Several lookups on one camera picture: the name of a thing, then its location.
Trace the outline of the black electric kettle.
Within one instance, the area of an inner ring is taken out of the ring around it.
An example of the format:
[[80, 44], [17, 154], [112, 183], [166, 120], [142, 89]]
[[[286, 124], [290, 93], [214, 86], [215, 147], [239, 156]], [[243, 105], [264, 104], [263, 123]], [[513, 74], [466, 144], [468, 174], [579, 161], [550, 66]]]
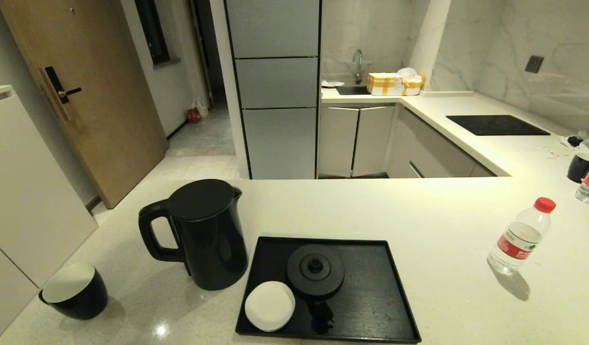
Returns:
[[[148, 253], [181, 262], [194, 283], [216, 291], [235, 284], [248, 258], [237, 203], [242, 190], [226, 181], [203, 179], [181, 186], [169, 198], [143, 207], [138, 226]], [[176, 248], [159, 244], [152, 221], [165, 218]]]

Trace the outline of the black cup white inside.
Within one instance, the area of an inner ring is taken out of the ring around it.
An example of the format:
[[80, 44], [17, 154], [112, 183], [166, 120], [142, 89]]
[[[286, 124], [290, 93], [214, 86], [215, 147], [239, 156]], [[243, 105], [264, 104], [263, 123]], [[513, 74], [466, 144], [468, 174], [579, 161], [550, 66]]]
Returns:
[[567, 178], [575, 183], [581, 183], [589, 171], [589, 152], [575, 153], [569, 164]]
[[108, 304], [104, 280], [93, 264], [70, 264], [51, 277], [38, 298], [61, 314], [76, 320], [89, 320]]

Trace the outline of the black round kettle base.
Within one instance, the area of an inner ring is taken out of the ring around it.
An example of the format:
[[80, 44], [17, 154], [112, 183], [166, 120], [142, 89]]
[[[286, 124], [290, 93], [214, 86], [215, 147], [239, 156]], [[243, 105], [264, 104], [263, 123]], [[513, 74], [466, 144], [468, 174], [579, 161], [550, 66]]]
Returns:
[[298, 293], [310, 299], [325, 299], [341, 288], [345, 264], [327, 245], [306, 244], [288, 258], [286, 278]]

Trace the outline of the grey cabinet door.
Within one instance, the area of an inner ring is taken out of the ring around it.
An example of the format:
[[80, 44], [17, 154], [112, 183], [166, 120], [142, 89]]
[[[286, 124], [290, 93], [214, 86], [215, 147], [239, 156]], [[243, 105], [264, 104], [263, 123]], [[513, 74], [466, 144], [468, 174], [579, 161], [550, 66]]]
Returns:
[[319, 114], [318, 174], [350, 177], [359, 110], [325, 107]]
[[353, 158], [353, 177], [384, 172], [394, 111], [393, 106], [360, 109]]

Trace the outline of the tall grey refrigerator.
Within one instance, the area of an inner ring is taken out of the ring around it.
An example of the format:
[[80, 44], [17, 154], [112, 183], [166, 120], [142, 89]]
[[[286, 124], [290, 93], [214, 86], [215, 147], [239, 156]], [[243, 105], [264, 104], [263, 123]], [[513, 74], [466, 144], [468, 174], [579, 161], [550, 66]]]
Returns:
[[224, 0], [252, 179], [314, 179], [321, 0]]

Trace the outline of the grey drawer cabinet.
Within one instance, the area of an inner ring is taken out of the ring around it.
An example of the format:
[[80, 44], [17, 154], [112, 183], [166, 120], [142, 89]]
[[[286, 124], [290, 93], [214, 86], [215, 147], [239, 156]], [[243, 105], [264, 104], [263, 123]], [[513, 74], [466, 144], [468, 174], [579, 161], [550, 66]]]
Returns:
[[386, 172], [390, 178], [495, 176], [404, 107], [397, 116]]

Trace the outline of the white saucer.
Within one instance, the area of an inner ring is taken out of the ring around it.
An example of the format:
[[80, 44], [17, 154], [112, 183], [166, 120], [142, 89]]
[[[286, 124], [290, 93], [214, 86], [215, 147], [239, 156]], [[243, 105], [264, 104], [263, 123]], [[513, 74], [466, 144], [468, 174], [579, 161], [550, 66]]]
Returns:
[[284, 283], [270, 280], [254, 288], [244, 302], [244, 313], [256, 328], [275, 332], [292, 318], [296, 299]]

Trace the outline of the small cardboard box yellow tape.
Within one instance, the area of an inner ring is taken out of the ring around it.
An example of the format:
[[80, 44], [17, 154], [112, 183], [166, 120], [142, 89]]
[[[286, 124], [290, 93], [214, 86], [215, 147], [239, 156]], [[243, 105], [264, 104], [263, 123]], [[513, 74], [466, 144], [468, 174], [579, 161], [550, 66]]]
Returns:
[[425, 76], [415, 75], [411, 77], [402, 76], [402, 96], [416, 96], [420, 94], [421, 88], [426, 82]]

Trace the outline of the black rectangular tray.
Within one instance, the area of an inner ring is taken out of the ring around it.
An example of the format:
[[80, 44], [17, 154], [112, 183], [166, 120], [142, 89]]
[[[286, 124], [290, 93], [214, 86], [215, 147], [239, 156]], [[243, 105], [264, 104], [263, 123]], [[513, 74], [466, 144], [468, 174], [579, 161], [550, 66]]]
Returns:
[[[331, 297], [310, 299], [290, 286], [287, 260], [302, 245], [327, 245], [345, 264], [345, 280]], [[421, 335], [386, 241], [268, 237], [258, 238], [247, 280], [245, 297], [259, 284], [277, 280], [286, 284], [296, 299], [290, 321], [275, 332], [263, 332], [239, 312], [236, 332], [249, 336], [417, 344]], [[307, 301], [328, 303], [334, 328], [316, 334], [311, 328]]]

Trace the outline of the dark window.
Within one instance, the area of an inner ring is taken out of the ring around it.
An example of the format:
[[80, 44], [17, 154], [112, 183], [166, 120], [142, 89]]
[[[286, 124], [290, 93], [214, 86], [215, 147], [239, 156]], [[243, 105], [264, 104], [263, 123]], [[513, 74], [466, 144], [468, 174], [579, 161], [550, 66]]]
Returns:
[[156, 66], [169, 62], [168, 45], [159, 21], [155, 0], [134, 0], [134, 3], [153, 64]]

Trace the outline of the black induction cooktop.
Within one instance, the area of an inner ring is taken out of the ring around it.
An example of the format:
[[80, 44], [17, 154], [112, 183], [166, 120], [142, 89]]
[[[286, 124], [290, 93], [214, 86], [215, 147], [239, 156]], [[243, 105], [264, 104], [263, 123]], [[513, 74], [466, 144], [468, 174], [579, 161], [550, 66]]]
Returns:
[[548, 136], [550, 133], [511, 115], [450, 115], [455, 124], [476, 136]]

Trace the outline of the wooden door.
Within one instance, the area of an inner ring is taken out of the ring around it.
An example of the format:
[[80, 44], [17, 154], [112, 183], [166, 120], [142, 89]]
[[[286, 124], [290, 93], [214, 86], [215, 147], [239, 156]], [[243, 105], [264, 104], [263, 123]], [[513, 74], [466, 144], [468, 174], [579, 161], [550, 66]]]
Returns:
[[[0, 0], [14, 40], [108, 209], [165, 157], [167, 142], [120, 0]], [[40, 68], [71, 96], [64, 121]]]

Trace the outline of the white cabinet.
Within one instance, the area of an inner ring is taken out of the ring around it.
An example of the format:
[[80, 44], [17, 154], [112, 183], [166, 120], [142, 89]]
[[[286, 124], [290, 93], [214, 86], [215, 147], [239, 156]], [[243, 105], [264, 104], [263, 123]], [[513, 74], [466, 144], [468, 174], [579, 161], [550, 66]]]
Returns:
[[13, 87], [0, 86], [0, 335], [96, 228]]

